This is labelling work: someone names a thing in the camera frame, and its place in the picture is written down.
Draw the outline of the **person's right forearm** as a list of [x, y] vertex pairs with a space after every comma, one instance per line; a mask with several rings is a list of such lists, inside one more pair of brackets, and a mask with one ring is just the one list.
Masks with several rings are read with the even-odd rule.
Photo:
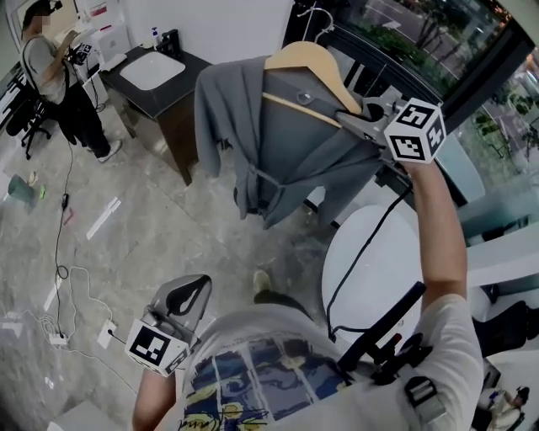
[[445, 295], [467, 297], [466, 244], [443, 174], [435, 163], [406, 162], [418, 217], [425, 310]]

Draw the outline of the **grey bathrobe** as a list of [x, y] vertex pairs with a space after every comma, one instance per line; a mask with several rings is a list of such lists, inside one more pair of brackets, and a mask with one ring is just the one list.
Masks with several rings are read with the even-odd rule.
[[213, 177], [217, 148], [232, 148], [235, 203], [242, 218], [260, 216], [265, 228], [280, 223], [316, 188], [322, 223], [332, 221], [382, 167], [378, 145], [296, 110], [300, 105], [330, 119], [341, 103], [306, 69], [270, 70], [265, 59], [207, 67], [195, 84], [198, 158]]

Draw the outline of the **green bin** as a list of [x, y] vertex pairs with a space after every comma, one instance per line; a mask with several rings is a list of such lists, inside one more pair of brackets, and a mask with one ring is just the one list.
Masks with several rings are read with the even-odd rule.
[[8, 195], [26, 205], [32, 205], [35, 200], [35, 189], [19, 175], [14, 174], [8, 184]]

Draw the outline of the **black window frame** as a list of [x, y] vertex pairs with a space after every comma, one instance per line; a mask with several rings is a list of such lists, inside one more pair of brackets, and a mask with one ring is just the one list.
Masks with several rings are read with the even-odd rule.
[[299, 40], [335, 54], [355, 95], [440, 104], [438, 162], [457, 205], [518, 173], [534, 105], [519, 80], [536, 45], [499, 0], [292, 0], [285, 41]]

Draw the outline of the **dark wooden vanity cabinet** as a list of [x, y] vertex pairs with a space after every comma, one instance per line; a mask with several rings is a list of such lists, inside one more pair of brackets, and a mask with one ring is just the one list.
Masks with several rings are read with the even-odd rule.
[[118, 66], [108, 72], [102, 71], [100, 76], [104, 84], [157, 123], [171, 153], [173, 167], [189, 186], [192, 183], [189, 168], [198, 162], [195, 144], [195, 84], [200, 73], [210, 63], [184, 51], [179, 59], [170, 57], [185, 64], [184, 72], [160, 87], [142, 91], [125, 80], [120, 71], [152, 51], [155, 50], [137, 46], [125, 54], [125, 59]]

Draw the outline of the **black faucet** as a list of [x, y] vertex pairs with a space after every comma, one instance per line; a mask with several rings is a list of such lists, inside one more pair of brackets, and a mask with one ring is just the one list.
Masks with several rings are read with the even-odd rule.
[[182, 56], [181, 42], [179, 31], [171, 29], [168, 32], [162, 33], [161, 42], [157, 44], [156, 51], [172, 58], [180, 58]]

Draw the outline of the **white plastic box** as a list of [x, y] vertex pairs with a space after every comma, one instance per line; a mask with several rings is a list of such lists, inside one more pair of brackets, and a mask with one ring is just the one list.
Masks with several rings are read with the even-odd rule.
[[45, 431], [132, 431], [132, 426], [89, 400], [67, 403]]

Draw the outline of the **long white floor strip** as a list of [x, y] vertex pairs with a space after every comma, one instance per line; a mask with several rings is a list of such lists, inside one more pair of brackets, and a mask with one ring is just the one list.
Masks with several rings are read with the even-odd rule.
[[107, 219], [119, 208], [121, 201], [114, 197], [105, 207], [103, 213], [92, 224], [86, 234], [86, 238], [91, 240], [99, 228], [107, 221]]

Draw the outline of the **person's shoe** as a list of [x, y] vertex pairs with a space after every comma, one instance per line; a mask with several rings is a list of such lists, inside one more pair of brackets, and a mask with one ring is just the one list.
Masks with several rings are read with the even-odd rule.
[[255, 304], [262, 303], [272, 293], [270, 276], [262, 269], [257, 269], [253, 274], [253, 290]]

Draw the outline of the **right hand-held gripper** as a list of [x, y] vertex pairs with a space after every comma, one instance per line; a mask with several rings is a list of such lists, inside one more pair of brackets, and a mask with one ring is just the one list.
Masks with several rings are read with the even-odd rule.
[[363, 115], [337, 111], [335, 119], [360, 139], [387, 149], [397, 162], [430, 163], [446, 141], [438, 104], [391, 93], [362, 99]]

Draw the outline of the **wooden clothes hanger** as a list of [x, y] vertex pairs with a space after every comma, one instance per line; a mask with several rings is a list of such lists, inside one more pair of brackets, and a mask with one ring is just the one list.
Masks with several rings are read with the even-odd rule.
[[[328, 16], [328, 25], [316, 36], [315, 41], [306, 41], [308, 26], [314, 12], [323, 12]], [[298, 18], [309, 15], [307, 27], [301, 41], [293, 42], [280, 51], [268, 57], [264, 64], [265, 71], [290, 68], [307, 68], [352, 114], [361, 114], [362, 108], [350, 95], [340, 79], [338, 63], [333, 55], [324, 47], [317, 44], [321, 35], [334, 29], [334, 18], [324, 8], [313, 4], [305, 12], [299, 13]]]

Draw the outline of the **person's left forearm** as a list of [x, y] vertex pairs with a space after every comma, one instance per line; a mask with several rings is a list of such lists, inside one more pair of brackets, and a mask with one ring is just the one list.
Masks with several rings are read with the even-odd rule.
[[132, 414], [133, 431], [155, 431], [175, 403], [175, 375], [144, 370]]

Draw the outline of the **white bathtub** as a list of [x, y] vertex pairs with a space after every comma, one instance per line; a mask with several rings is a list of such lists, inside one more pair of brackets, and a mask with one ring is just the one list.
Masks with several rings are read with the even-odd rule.
[[323, 264], [323, 309], [337, 338], [353, 343], [422, 279], [416, 231], [379, 205], [353, 212], [331, 241]]

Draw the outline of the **white box appliance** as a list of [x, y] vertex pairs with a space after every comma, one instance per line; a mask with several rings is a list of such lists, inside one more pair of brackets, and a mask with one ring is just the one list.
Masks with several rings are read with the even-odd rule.
[[77, 6], [82, 42], [92, 46], [101, 68], [131, 49], [120, 0], [77, 0]]

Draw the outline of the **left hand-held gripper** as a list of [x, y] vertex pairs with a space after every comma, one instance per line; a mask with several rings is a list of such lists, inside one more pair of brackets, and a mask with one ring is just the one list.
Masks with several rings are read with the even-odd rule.
[[200, 344], [195, 330], [212, 290], [206, 274], [186, 275], [162, 285], [136, 319], [125, 353], [144, 368], [169, 377]]

